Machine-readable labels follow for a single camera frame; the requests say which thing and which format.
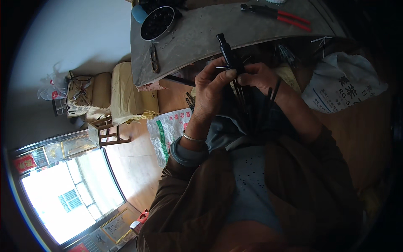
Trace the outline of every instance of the white plastic bag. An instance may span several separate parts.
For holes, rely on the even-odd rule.
[[[366,58],[336,52],[316,65],[301,97],[310,108],[330,114],[377,96],[386,89],[388,84],[380,82]]]
[[[165,167],[169,157],[169,148],[178,137],[183,135],[191,113],[190,108],[185,108],[147,120],[147,129],[154,145],[159,167]]]
[[[66,98],[67,86],[69,84],[67,76],[59,73],[56,65],[53,66],[53,73],[41,79],[42,87],[38,89],[38,99],[54,100]]]

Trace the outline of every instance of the hand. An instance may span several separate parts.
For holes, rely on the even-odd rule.
[[[195,78],[196,104],[193,116],[198,121],[211,121],[220,110],[222,89],[237,75],[235,69],[219,73],[214,78],[216,67],[224,66],[224,57],[213,60]]]
[[[264,95],[267,95],[269,88],[275,88],[280,78],[273,70],[264,63],[256,63],[245,66],[246,73],[238,76],[238,83],[241,86],[249,85],[257,87]],[[279,94],[292,90],[284,81],[280,85]]]

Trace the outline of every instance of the silver bracelet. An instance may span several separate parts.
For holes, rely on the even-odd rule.
[[[204,143],[205,142],[205,140],[198,140],[198,139],[194,139],[192,137],[189,137],[188,135],[186,135],[185,131],[183,131],[183,136],[185,138],[189,139],[190,141],[196,141],[196,142],[199,142],[199,143]]]

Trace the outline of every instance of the wooden chair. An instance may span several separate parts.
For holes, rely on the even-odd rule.
[[[120,138],[120,129],[119,125],[116,126],[116,133],[101,135],[101,131],[104,129],[109,129],[112,128],[112,117],[105,117],[100,120],[96,120],[92,123],[88,123],[88,136],[91,142],[93,142],[99,149],[102,148],[102,146],[106,145],[113,145],[113,144],[123,144],[123,143],[129,143],[130,138],[125,140]],[[102,142],[102,138],[107,138],[107,137],[116,137],[116,141],[106,141]]]

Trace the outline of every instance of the blue object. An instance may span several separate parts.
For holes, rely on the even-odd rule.
[[[133,9],[131,9],[131,14],[133,15],[134,19],[136,19],[136,21],[140,24],[142,24],[145,18],[148,16],[140,5],[134,6]]]

